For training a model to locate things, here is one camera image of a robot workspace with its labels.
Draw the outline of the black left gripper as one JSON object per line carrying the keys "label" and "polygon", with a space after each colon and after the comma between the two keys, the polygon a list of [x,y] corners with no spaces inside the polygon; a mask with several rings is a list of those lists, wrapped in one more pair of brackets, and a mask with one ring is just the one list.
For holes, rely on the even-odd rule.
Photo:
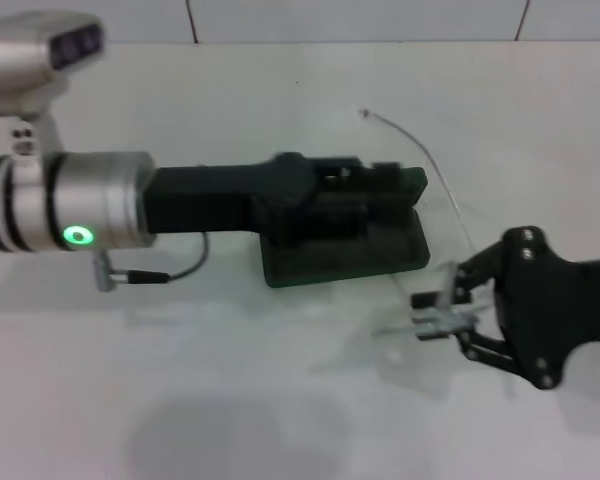
{"label": "black left gripper", "polygon": [[398,163],[285,152],[261,163],[156,170],[144,192],[152,234],[254,232],[281,244],[356,238],[367,230],[360,202],[311,204],[328,192],[401,190],[414,174]]}

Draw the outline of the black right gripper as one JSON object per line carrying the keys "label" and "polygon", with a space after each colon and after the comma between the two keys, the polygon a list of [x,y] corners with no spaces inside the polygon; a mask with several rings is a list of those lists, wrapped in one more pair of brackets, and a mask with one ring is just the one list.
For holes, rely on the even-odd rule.
{"label": "black right gripper", "polygon": [[470,361],[501,371],[520,367],[536,388],[558,387],[571,354],[600,342],[600,259],[569,261],[554,252],[541,229],[510,229],[457,266],[448,304],[473,303],[477,297],[472,291],[491,280],[491,300],[506,342],[474,328],[416,337],[454,337]]}

